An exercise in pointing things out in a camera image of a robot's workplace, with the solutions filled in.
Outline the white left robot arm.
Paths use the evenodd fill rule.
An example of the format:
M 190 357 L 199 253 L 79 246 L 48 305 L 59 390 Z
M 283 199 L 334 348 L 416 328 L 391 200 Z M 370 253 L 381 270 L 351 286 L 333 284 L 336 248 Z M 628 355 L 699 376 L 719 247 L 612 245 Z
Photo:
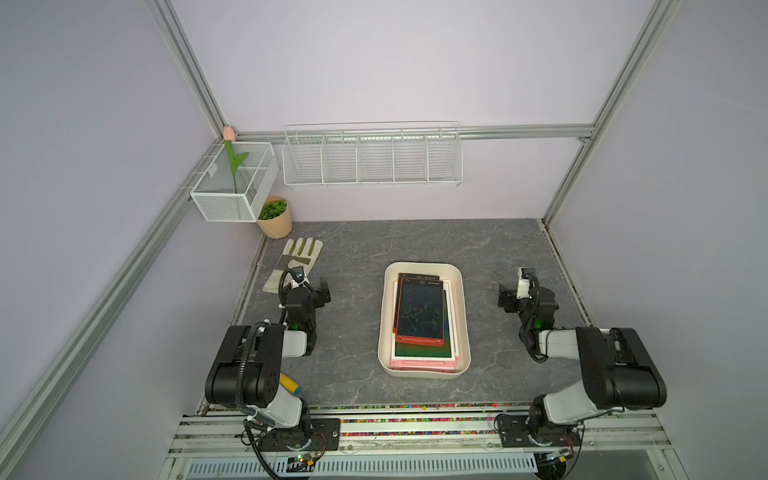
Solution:
M 286 358 L 312 354 L 316 310 L 330 301 L 325 280 L 285 286 L 278 322 L 229 327 L 206 378 L 206 401 L 238 410 L 247 428 L 287 449 L 309 446 L 315 433 L 309 407 L 280 383 L 281 366 Z

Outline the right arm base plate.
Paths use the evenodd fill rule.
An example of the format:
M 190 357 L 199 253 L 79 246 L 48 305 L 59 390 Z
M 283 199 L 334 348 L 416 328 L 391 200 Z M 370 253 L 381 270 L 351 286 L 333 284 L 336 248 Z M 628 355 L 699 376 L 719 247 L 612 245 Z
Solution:
M 530 417 L 523 414 L 498 414 L 494 419 L 493 428 L 504 448 L 575 448 L 582 440 L 578 426 L 534 426 Z

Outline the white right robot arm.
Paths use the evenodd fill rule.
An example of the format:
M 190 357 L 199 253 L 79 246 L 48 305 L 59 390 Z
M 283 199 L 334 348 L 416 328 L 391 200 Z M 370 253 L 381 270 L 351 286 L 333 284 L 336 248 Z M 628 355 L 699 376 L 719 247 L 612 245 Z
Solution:
M 579 363 L 580 380 L 531 403 L 524 431 L 532 443 L 548 446 L 583 421 L 666 403 L 665 381 L 636 330 L 557 328 L 554 292 L 533 277 L 521 279 L 515 289 L 501 285 L 497 305 L 518 316 L 519 339 L 535 362 L 561 358 Z

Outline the white mesh wall box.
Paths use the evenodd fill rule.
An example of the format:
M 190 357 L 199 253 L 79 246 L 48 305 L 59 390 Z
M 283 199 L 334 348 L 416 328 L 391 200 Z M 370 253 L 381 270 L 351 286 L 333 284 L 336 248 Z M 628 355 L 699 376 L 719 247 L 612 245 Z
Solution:
M 227 142 L 211 156 L 190 192 L 213 223 L 255 223 L 279 171 L 271 143 Z

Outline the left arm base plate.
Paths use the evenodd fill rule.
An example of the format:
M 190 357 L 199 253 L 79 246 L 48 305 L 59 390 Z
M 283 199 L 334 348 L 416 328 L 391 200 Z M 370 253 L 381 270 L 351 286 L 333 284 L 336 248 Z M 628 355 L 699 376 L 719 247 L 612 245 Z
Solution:
M 258 441 L 262 452 L 337 451 L 341 440 L 339 418 L 312 419 L 309 427 L 274 429 Z

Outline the yellow blue handled tool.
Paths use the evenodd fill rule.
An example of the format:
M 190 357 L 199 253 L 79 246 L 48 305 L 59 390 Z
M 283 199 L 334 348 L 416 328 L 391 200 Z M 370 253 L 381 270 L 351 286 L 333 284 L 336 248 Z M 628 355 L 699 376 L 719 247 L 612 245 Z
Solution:
M 280 385 L 285 388 L 290 394 L 299 396 L 301 393 L 301 386 L 288 375 L 281 373 L 279 378 Z

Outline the beige work glove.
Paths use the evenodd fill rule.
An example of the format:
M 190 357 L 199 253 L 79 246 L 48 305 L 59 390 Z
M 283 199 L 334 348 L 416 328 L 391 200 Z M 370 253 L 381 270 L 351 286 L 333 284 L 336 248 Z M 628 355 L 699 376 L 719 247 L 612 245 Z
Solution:
M 324 243 L 322 240 L 312 237 L 288 239 L 280 254 L 280 257 L 262 287 L 262 291 L 277 294 L 279 280 L 284 271 L 301 267 L 305 275 L 309 275 L 317 263 Z

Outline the small red writing tablet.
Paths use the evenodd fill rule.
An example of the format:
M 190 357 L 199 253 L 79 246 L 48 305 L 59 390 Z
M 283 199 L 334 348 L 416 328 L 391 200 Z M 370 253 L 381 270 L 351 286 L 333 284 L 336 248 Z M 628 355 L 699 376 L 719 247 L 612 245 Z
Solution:
M 444 286 L 438 276 L 398 275 L 393 324 L 397 342 L 443 347 L 445 316 Z

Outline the artificial pink tulip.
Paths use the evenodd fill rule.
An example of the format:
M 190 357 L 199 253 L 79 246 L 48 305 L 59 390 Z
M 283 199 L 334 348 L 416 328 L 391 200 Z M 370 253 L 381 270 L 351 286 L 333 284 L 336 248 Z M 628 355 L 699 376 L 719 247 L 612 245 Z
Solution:
M 225 126 L 222 132 L 224 140 L 224 148 L 227 153 L 230 165 L 230 173 L 232 177 L 233 190 L 235 194 L 239 193 L 237 185 L 237 172 L 242 163 L 248 158 L 249 153 L 244 152 L 238 154 L 233 146 L 233 142 L 236 140 L 236 132 L 232 126 Z

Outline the cream plastic storage tray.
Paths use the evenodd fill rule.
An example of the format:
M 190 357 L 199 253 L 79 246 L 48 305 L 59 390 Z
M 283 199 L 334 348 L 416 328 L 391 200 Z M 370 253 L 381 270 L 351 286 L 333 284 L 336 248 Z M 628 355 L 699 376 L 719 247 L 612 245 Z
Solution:
M 394 377 L 455 379 L 469 369 L 463 277 L 457 267 L 424 262 L 387 267 L 378 359 Z

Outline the potted green plant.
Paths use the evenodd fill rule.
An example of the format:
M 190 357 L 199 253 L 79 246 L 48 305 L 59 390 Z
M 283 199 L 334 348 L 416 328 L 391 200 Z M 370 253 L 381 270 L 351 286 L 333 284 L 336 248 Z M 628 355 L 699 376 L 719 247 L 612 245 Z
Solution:
M 270 239 L 287 237 L 293 229 L 288 201 L 279 196 L 268 196 L 260 212 L 257 225 Z

